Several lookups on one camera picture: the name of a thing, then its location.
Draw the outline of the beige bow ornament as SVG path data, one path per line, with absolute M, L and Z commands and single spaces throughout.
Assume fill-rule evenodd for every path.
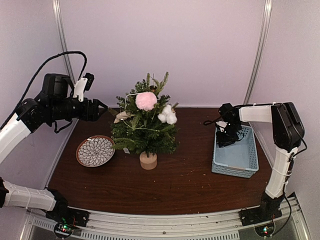
M 116 115 L 113 123 L 114 124 L 120 123 L 121 121 L 127 120 L 133 116 L 134 116 L 134 114 L 131 114 L 130 112 L 122 111 Z

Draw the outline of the small green christmas tree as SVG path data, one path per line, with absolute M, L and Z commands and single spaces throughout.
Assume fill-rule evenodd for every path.
M 150 74 L 146 78 L 138 81 L 134 88 L 124 96 L 117 96 L 117 105 L 119 110 L 112 110 L 115 116 L 120 112 L 126 111 L 134 116 L 119 123 L 111 124 L 111 138 L 114 142 L 114 149 L 123 150 L 127 148 L 130 153 L 139 156 L 140 166 L 144 170 L 153 170 L 158 165 L 158 154 L 173 154 L 178 146 L 176 133 L 178 131 L 176 123 L 162 123 L 158 119 L 158 114 L 163 111 L 166 105 L 171 105 L 176 114 L 176 105 L 170 103 L 171 97 L 162 94 L 167 82 L 169 73 L 164 74 L 163 80 L 159 81 Z M 150 86 L 156 86 L 153 92 Z M 127 98 L 125 108 L 125 97 L 128 94 L 143 92 L 153 92 L 157 97 L 157 103 L 154 109 L 145 111 L 138 109 L 135 103 L 136 96 Z

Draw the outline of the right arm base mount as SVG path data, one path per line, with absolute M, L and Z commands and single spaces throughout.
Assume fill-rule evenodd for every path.
M 284 194 L 271 198 L 264 192 L 260 199 L 260 206 L 243 208 L 238 212 L 242 226 L 254 225 L 281 217 L 283 214 L 280 205 L 284 198 Z

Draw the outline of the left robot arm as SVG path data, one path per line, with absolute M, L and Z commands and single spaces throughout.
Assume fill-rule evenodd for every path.
M 0 130 L 0 160 L 4 161 L 12 150 L 41 125 L 54 126 L 61 131 L 58 121 L 69 125 L 73 119 L 86 122 L 97 121 L 108 106 L 98 99 L 84 96 L 94 81 L 94 75 L 86 73 L 75 84 L 65 74 L 47 73 L 40 93 L 35 98 L 26 98 L 18 103 L 9 121 Z M 0 206 L 39 209 L 52 212 L 61 222 L 72 218 L 67 200 L 56 190 L 33 189 L 0 180 Z

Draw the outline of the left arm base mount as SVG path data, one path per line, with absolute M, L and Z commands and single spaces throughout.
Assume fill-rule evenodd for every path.
M 75 228 L 87 226 L 90 215 L 88 211 L 70 208 L 67 199 L 57 190 L 49 189 L 49 192 L 53 195 L 55 204 L 53 210 L 44 210 L 47 218 Z

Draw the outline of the red bauble ornament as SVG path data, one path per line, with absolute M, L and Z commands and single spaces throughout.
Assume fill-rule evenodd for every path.
M 156 91 L 156 89 L 157 89 L 157 87 L 156 87 L 156 86 L 154 86 L 154 85 L 151 85 L 151 86 L 150 86 L 150 90 L 151 90 L 152 92 L 155 92 L 155 91 Z

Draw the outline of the white cotton ornament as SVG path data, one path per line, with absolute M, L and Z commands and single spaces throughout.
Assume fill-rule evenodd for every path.
M 176 113 L 174 112 L 172 106 L 170 104 L 166 105 L 162 112 L 157 115 L 158 119 L 162 123 L 167 123 L 169 125 L 173 125 L 177 122 Z

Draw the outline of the pink ornament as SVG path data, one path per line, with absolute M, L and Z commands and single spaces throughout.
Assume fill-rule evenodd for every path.
M 124 98 L 125 108 L 127 107 L 127 99 L 131 96 L 136 96 L 135 104 L 137 108 L 144 111 L 151 111 L 158 102 L 157 96 L 153 92 L 146 91 L 140 93 L 131 93 Z

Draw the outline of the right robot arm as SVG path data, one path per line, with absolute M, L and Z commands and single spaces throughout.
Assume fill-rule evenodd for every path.
M 272 125 L 275 159 L 270 179 L 260 206 L 244 210 L 240 215 L 256 216 L 261 221 L 279 217 L 294 159 L 300 153 L 300 145 L 305 143 L 305 129 L 295 105 L 292 102 L 236 106 L 224 103 L 218 112 L 220 116 L 214 120 L 213 173 L 251 178 L 259 169 L 258 154 L 253 129 L 244 123 Z

